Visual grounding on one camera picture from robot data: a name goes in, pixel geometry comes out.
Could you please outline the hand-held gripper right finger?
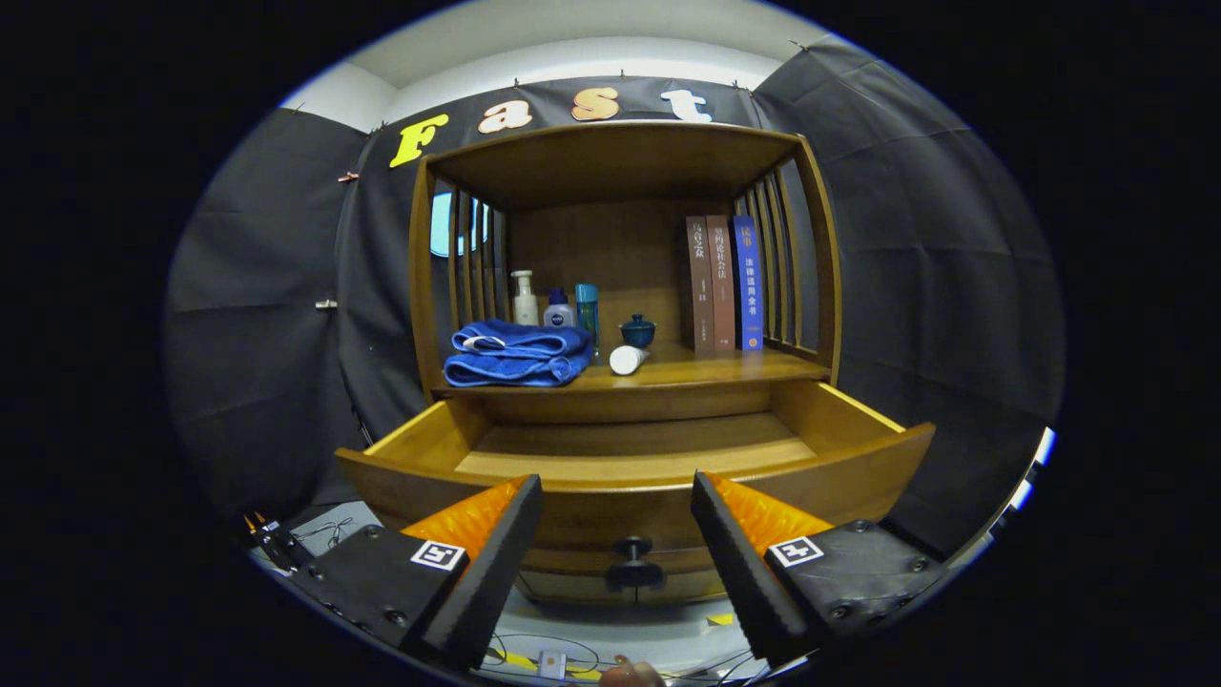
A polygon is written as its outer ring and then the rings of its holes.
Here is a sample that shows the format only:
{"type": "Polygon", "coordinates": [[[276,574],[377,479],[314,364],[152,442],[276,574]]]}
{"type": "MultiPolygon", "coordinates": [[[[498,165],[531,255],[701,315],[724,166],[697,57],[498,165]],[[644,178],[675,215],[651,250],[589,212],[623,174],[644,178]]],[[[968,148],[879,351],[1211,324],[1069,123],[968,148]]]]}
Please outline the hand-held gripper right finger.
{"type": "Polygon", "coordinates": [[[752,654],[773,667],[880,635],[947,574],[871,519],[830,525],[705,470],[691,513],[752,654]]]}

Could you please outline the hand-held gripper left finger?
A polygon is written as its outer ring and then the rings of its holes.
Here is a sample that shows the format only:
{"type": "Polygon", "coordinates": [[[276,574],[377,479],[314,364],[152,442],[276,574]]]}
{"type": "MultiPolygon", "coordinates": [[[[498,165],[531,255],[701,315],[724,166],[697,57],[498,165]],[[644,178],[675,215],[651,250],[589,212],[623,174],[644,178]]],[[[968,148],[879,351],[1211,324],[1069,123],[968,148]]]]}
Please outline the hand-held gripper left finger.
{"type": "Polygon", "coordinates": [[[399,531],[370,525],[287,582],[376,642],[455,671],[479,669],[545,505],[519,475],[399,531]]]}

